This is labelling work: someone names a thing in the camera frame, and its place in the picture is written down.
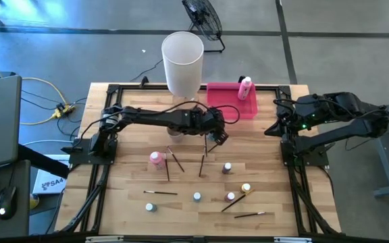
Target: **wooden table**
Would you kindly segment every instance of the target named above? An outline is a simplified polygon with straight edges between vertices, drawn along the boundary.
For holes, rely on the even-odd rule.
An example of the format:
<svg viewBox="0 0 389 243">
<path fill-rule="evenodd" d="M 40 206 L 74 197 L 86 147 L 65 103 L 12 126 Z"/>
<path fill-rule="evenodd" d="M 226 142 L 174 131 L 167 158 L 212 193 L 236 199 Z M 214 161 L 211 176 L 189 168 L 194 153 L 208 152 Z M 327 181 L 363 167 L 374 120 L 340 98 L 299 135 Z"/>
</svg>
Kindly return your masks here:
<svg viewBox="0 0 389 243">
<path fill-rule="evenodd" d="M 80 132 L 100 118 L 108 83 L 92 83 Z M 292 98 L 309 94 L 306 85 L 290 86 Z M 125 90 L 122 105 L 163 110 L 175 101 L 168 90 Z M 120 235 L 177 235 L 177 236 L 297 236 L 294 208 L 287 169 L 282 165 L 279 138 L 263 132 L 276 120 L 273 92 L 259 91 L 259 113 L 252 120 L 240 120 L 226 125 L 229 139 L 208 154 L 203 176 L 198 177 L 204 140 L 200 136 L 185 136 L 173 144 L 166 128 L 130 125 L 119 133 L 118 153 L 111 166 L 107 184 L 103 217 L 99 233 Z M 206 102 L 206 91 L 199 91 L 199 101 Z M 93 126 L 85 138 L 97 132 Z M 170 145 L 185 173 L 168 156 L 170 182 L 165 170 L 157 171 L 149 163 L 153 151 L 165 151 Z M 230 174 L 222 174 L 222 166 L 231 162 Z M 78 212 L 85 201 L 91 166 L 81 165 L 70 173 L 55 229 L 61 229 Z M 330 182 L 316 167 L 307 168 L 313 204 L 335 229 L 340 231 Z M 255 192 L 230 207 L 224 201 L 227 192 L 235 192 L 243 183 L 250 183 Z M 177 192 L 177 196 L 145 194 L 144 190 Z M 200 192 L 202 201 L 193 202 L 193 193 Z M 158 210 L 145 210 L 155 203 Z M 307 211 L 301 207 L 306 228 Z M 234 219 L 236 215 L 265 211 L 265 215 Z M 92 207 L 92 225 L 95 205 Z"/>
</svg>

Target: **pink bottle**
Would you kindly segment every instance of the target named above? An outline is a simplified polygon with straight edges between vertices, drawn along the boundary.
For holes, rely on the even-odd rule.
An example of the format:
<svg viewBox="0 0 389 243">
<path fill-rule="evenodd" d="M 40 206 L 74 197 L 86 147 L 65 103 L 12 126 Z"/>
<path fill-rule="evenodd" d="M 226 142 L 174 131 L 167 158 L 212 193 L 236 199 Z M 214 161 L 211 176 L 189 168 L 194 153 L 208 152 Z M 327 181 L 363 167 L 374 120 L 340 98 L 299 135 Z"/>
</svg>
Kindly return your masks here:
<svg viewBox="0 0 389 243">
<path fill-rule="evenodd" d="M 160 152 L 152 152 L 151 155 L 149 156 L 149 161 L 153 165 L 155 165 L 155 167 L 157 169 L 165 169 L 166 168 L 165 159 Z"/>
<path fill-rule="evenodd" d="M 251 78 L 246 77 L 241 81 L 240 90 L 238 91 L 238 99 L 241 101 L 245 100 L 249 95 L 251 88 Z"/>
</svg>

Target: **gray floor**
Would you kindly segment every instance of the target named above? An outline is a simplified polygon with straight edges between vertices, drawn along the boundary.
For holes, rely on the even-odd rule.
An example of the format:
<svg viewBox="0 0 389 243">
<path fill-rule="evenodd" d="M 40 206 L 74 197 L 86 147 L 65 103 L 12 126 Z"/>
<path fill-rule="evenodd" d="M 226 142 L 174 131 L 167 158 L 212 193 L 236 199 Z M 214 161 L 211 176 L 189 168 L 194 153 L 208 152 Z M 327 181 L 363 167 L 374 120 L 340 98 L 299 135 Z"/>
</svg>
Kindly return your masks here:
<svg viewBox="0 0 389 243">
<path fill-rule="evenodd" d="M 190 24 L 179 0 L 5 0 L 0 18 L 16 26 L 179 30 Z M 224 30 L 279 30 L 273 0 L 211 0 Z M 389 32 L 389 0 L 283 0 L 289 31 Z M 165 36 L 3 34 L 0 70 L 52 81 L 70 101 L 85 97 L 91 82 L 125 82 L 161 59 Z M 225 36 L 227 49 L 204 58 L 205 82 L 234 82 L 240 75 L 255 83 L 288 84 L 280 37 Z M 206 47 L 217 43 L 205 41 Z M 362 100 L 389 103 L 389 39 L 291 38 L 290 48 L 299 84 L 311 92 L 351 91 Z M 152 82 L 165 80 L 163 66 L 148 73 Z M 25 81 L 24 89 L 58 99 L 44 84 Z M 34 97 L 27 99 L 51 106 Z M 82 110 L 76 112 L 81 117 Z M 49 111 L 22 103 L 21 119 L 38 121 Z M 68 139 L 56 121 L 22 126 L 20 143 Z M 69 132 L 76 124 L 63 122 Z M 322 126 L 321 131 L 334 128 Z M 353 138 L 350 144 L 363 139 Z M 61 153 L 62 144 L 36 144 L 41 153 Z M 375 199 L 373 190 L 387 186 L 372 143 L 344 152 L 339 142 L 329 151 L 336 205 L 342 230 L 351 236 L 389 239 L 389 196 Z M 55 197 L 42 200 L 42 210 L 55 206 Z M 40 234 L 53 210 L 30 218 L 30 233 Z"/>
</svg>

